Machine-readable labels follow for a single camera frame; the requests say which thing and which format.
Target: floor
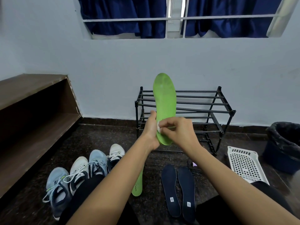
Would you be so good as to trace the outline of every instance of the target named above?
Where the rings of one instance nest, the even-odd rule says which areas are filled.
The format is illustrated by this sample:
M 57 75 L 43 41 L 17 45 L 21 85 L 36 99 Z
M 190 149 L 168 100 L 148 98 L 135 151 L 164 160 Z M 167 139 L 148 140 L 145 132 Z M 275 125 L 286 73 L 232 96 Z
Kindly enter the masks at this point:
M 211 135 L 211 139 L 216 146 L 218 136 Z M 55 224 L 50 205 L 42 203 L 46 181 L 51 170 L 58 166 L 70 170 L 77 157 L 86 156 L 88 158 L 93 149 L 99 149 L 108 154 L 110 146 L 114 143 L 120 144 L 127 151 L 135 140 L 134 127 L 76 124 L 42 158 L 43 162 L 35 166 L 35 170 L 30 171 L 26 180 L 22 180 L 20 188 L 16 188 L 14 193 L 10 193 L 13 198 L 4 204 L 0 213 L 0 223 Z M 261 155 L 266 140 L 267 136 L 264 134 L 227 133 L 222 140 L 217 158 L 227 163 L 227 146 L 256 151 Z M 168 147 L 168 149 L 179 150 L 174 145 Z M 129 198 L 141 224 L 185 224 L 181 218 L 171 218 L 167 211 L 160 173 L 167 164 L 173 164 L 178 168 L 186 166 L 187 160 L 186 155 L 176 152 L 154 151 L 148 156 L 143 173 L 143 192 L 139 197 L 131 195 Z M 286 197 L 296 216 L 300 218 L 300 201 L 298 201 L 300 198 L 295 197 L 297 190 L 293 189 L 292 176 L 274 170 L 261 158 L 260 163 L 270 185 Z M 200 171 L 196 170 L 193 173 L 196 184 L 196 204 L 217 195 L 216 190 Z M 178 199 L 181 200 L 179 184 L 177 184 L 176 190 Z

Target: black metal shoe rack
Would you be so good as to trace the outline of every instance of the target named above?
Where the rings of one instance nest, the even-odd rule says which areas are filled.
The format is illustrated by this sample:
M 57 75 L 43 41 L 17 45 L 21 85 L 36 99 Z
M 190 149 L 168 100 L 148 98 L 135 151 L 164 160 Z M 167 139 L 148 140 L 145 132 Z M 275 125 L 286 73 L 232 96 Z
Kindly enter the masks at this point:
M 201 142 L 206 142 L 208 144 L 208 147 L 213 155 L 217 155 L 221 140 L 226 133 L 227 127 L 231 122 L 232 117 L 235 114 L 235 110 L 232 110 L 229 103 L 227 102 L 226 98 L 224 97 L 221 87 L 219 86 L 216 91 L 195 91 L 195 90 L 178 90 L 176 91 L 177 93 L 180 94 L 185 94 L 185 93 L 215 93 L 215 96 L 190 96 L 190 95 L 177 95 L 177 98 L 198 98 L 198 99 L 212 99 L 212 102 L 178 102 L 177 104 L 189 104 L 189 105 L 195 105 L 195 109 L 190 109 L 190 108 L 176 108 L 176 113 L 177 114 L 192 114 L 192 113 L 207 113 L 207 116 L 196 116 L 196 117 L 189 117 L 189 116 L 184 116 L 185 118 L 192 118 L 192 119 L 206 119 L 206 122 L 195 122 L 193 123 L 194 125 L 197 125 L 197 129 L 199 127 L 202 130 L 195 130 L 196 135 L 202 135 L 204 136 L 203 140 L 199 140 Z M 137 97 L 137 100 L 135 101 L 135 111 L 136 111 L 136 121 L 137 121 L 137 138 L 140 135 L 140 131 L 143 131 L 145 123 L 148 119 L 148 117 L 145 117 L 145 115 L 149 115 L 149 112 L 144 111 L 144 107 L 156 107 L 155 105 L 147 104 L 147 102 L 155 102 L 154 99 L 151 99 L 153 96 L 153 91 L 152 90 L 143 90 L 143 87 L 140 88 L 139 95 Z M 220 99 L 221 103 L 215 103 L 216 99 Z M 210 105 L 209 110 L 205 109 L 196 109 L 197 105 Z M 142 113 L 141 116 L 138 117 L 138 106 L 142 107 Z M 224 106 L 226 110 L 213 110 L 213 106 Z M 219 124 L 217 121 L 215 114 L 214 113 L 226 113 L 229 114 L 229 119 L 227 121 L 227 124 L 225 125 L 224 129 L 222 126 Z M 216 128 L 214 130 L 211 130 L 213 128 L 209 128 L 208 126 L 214 125 Z M 219 141 L 216 149 L 214 148 L 212 141 L 209 137 L 209 133 L 219 133 Z

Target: window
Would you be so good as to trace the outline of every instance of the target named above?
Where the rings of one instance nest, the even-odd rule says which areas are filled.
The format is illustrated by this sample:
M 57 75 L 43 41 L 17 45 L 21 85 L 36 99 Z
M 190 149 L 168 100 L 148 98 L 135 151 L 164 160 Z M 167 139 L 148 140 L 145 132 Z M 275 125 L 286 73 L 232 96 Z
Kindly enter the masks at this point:
M 93 39 L 280 37 L 298 0 L 78 0 Z

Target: shelf board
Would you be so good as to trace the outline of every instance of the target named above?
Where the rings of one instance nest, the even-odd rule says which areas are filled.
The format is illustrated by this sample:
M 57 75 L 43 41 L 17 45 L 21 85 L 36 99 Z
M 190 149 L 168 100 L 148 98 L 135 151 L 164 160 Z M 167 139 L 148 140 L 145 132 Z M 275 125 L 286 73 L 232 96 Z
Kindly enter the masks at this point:
M 56 113 L 20 139 L 14 139 L 15 143 L 1 149 L 0 198 L 80 117 L 81 114 Z
M 66 79 L 58 74 L 21 74 L 0 81 L 0 110 Z

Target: person's left hand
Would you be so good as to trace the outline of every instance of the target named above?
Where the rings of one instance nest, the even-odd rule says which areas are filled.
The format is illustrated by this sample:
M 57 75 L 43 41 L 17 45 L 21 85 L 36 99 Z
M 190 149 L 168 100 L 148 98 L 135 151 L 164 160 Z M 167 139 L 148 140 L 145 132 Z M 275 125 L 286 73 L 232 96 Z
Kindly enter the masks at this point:
M 156 138 L 157 132 L 157 122 L 156 122 L 156 112 L 154 110 L 150 111 L 150 117 L 146 121 L 144 131 L 141 134 L 141 137 L 146 137 L 151 144 L 151 150 L 155 150 L 159 146 L 159 142 Z

